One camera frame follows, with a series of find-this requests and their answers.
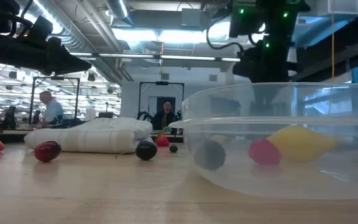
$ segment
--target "pink toy fruit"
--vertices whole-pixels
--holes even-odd
[[[277,165],[281,161],[280,151],[267,139],[252,142],[248,156],[259,165]]]

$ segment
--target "yellow toy lemon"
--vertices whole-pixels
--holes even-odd
[[[288,126],[267,139],[280,151],[282,158],[290,162],[313,161],[337,146],[334,138],[302,126]]]
[[[211,137],[211,140],[216,141],[220,144],[224,144],[225,142],[227,142],[228,139],[229,139],[228,137],[226,137],[224,135],[220,135],[220,134],[217,134],[217,135],[214,135]]]

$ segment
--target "black hair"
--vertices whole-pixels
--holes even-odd
[[[169,102],[169,103],[171,104],[171,106],[172,106],[172,101],[170,101],[170,100],[164,100],[164,103],[163,103],[163,104],[165,104],[166,102]]]

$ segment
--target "green leaf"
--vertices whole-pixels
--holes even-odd
[[[165,127],[163,128],[161,131],[158,132],[158,136],[162,135],[162,134],[165,134],[166,132],[171,132],[172,131],[172,128],[170,127]]]

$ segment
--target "clear plastic bowl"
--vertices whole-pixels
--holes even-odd
[[[170,126],[184,128],[195,169],[215,184],[263,197],[358,198],[358,84],[225,86],[187,98],[182,113],[183,121]],[[279,165],[260,165],[249,157],[253,141],[288,126],[334,138],[337,144],[307,162],[283,158]],[[280,137],[287,142],[302,139],[297,132]],[[314,134],[303,141],[305,147],[292,150],[304,153],[323,142]]]

